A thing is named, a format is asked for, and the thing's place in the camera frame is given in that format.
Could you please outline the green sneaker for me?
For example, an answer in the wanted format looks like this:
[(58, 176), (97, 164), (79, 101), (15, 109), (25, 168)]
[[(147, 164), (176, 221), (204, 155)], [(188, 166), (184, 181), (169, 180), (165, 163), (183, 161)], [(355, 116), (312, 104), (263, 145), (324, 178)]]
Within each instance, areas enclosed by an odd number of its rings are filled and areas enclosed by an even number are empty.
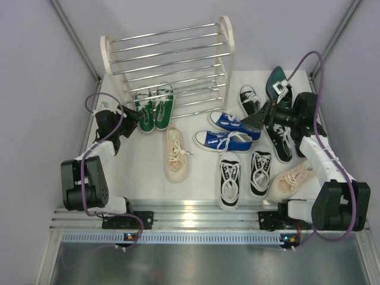
[(142, 117), (139, 120), (140, 130), (145, 133), (149, 133), (154, 129), (153, 118), (153, 101), (150, 99), (152, 96), (151, 91), (146, 86), (142, 87), (142, 90), (135, 92), (134, 99), (139, 101), (135, 102), (135, 108), (142, 113)]
[(161, 131), (165, 130), (170, 124), (175, 102), (173, 87), (165, 81), (162, 82), (162, 84), (163, 85), (159, 86), (156, 91), (156, 94), (161, 95), (161, 97), (155, 99), (155, 126)]

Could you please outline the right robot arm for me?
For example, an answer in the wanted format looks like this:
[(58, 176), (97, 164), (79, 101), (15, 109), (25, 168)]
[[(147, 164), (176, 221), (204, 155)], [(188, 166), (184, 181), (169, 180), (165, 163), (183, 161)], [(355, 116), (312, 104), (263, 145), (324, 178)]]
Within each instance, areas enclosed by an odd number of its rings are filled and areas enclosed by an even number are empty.
[(266, 101), (242, 123), (256, 129), (274, 125), (288, 127), (297, 151), (310, 163), (320, 185), (319, 191), (307, 198), (280, 198), (287, 208), (277, 214), (278, 224), (291, 229), (302, 220), (319, 231), (363, 230), (371, 190), (367, 183), (358, 182), (348, 174), (332, 151), (324, 130), (317, 123), (320, 96), (303, 92), (287, 107), (282, 102), (290, 91), (289, 82), (277, 80), (270, 86), (275, 98)]

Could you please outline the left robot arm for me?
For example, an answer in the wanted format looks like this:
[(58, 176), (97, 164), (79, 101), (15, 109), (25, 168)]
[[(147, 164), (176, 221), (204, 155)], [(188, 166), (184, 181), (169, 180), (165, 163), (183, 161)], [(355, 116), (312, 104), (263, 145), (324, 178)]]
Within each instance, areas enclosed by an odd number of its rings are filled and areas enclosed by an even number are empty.
[(117, 111), (95, 111), (94, 117), (97, 129), (92, 145), (77, 158), (61, 163), (63, 204), (68, 211), (116, 214), (116, 224), (129, 229), (135, 223), (131, 203), (110, 193), (104, 168), (118, 154), (121, 137), (131, 136), (143, 113), (118, 106)]

